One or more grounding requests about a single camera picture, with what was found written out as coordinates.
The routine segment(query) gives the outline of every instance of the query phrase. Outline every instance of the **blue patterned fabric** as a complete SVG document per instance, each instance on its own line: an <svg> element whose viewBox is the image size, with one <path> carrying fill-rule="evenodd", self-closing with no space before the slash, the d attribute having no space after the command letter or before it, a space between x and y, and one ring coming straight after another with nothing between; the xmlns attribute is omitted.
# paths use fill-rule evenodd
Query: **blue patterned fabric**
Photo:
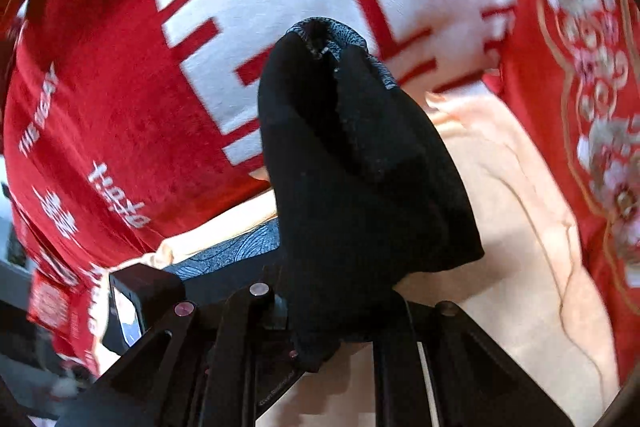
<svg viewBox="0 0 640 427"><path fill-rule="evenodd" d="M326 29L326 32L323 32L324 38L321 41L319 39L314 40L309 35L308 28L313 24L320 24ZM340 54L349 45L359 46L369 53L365 39L347 25L333 19L324 17L305 19L292 26L287 31L287 33L289 32L297 33L305 41L306 47L315 58L320 58L326 52L329 52L339 61ZM386 89L396 87L396 81L389 73L389 70L371 55L369 55L369 60L378 71L380 80ZM274 250L279 245L278 220L272 219L250 232L215 245L215 247L207 248L207 250L201 251L181 263L169 266L165 270L175 273L182 280L187 280L219 270L241 259L247 259L248 257Z"/></svg>

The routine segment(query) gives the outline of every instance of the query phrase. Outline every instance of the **beige cloth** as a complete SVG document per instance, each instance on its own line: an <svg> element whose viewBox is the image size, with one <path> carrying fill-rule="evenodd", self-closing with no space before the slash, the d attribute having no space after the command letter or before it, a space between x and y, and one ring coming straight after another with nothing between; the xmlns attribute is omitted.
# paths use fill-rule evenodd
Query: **beige cloth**
<svg viewBox="0 0 640 427"><path fill-rule="evenodd" d="M459 303L577 427L593 426L617 393L618 375L609 318L582 267L574 216L529 137L497 98L436 97L430 105L439 108L430 116L465 182L486 255L448 272L413 274L398 290L425 304ZM271 215L267 205L257 208L253 216L235 214L242 219L235 227L244 231L244 221ZM208 230L221 229L211 226L183 243L168 240L175 259L180 245L187 252L218 243ZM166 261L158 255L162 248L153 255L156 262ZM373 426L374 411L370 346L344 346L258 425Z"/></svg>

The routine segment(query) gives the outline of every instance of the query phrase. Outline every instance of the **floral embroidery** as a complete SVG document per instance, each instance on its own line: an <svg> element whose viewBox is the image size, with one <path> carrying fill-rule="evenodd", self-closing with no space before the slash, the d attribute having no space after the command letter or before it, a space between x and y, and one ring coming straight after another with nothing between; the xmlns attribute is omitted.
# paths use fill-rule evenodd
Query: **floral embroidery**
<svg viewBox="0 0 640 427"><path fill-rule="evenodd" d="M625 23L638 28L637 14L629 0L546 0L544 19L573 74L567 103L575 111L566 113L575 117L565 125L579 181L609 220L618 256L640 266L640 114L629 79L638 52L625 34Z"/></svg>

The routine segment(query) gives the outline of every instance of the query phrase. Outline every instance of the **red garment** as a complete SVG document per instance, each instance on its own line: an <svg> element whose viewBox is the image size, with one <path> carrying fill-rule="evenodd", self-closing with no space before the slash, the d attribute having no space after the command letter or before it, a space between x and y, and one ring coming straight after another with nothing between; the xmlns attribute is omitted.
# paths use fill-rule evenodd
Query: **red garment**
<svg viewBox="0 0 640 427"><path fill-rule="evenodd" d="M640 353L639 29L632 0L518 0L497 86L576 216L622 381Z"/></svg>
<svg viewBox="0 0 640 427"><path fill-rule="evenodd" d="M91 351L87 295L106 268L265 188L249 175L262 166L257 81L292 24L328 16L353 27L421 98L497 64L513 4L47 0L18 46L4 153L32 232L21 240L52 285L59 272L78 278L65 285L61 344L81 359Z"/></svg>

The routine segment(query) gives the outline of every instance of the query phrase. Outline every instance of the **black cloth item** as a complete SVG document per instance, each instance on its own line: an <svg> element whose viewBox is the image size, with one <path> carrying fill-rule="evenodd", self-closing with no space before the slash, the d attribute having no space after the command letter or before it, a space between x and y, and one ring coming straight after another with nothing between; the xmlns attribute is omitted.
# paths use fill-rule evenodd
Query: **black cloth item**
<svg viewBox="0 0 640 427"><path fill-rule="evenodd" d="M258 113L304 369L376 328L408 273L482 257L442 139L348 26L314 18L287 32L262 72Z"/></svg>

